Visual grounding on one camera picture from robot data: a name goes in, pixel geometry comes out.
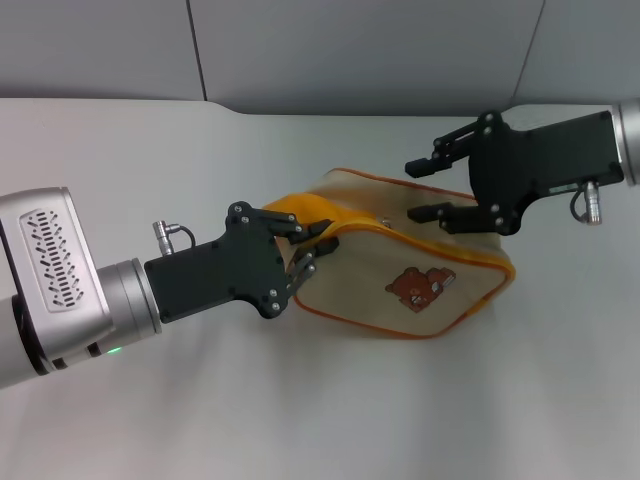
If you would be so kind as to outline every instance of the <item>cartoon bear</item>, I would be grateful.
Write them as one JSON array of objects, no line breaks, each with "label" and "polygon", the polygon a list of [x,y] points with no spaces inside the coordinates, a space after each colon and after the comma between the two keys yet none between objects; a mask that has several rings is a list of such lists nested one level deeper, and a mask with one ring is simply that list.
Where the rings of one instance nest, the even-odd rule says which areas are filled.
[{"label": "cartoon bear", "polygon": [[395,293],[400,303],[418,313],[431,305],[455,278],[456,274],[448,268],[431,268],[420,273],[416,267],[409,267],[385,290]]}]

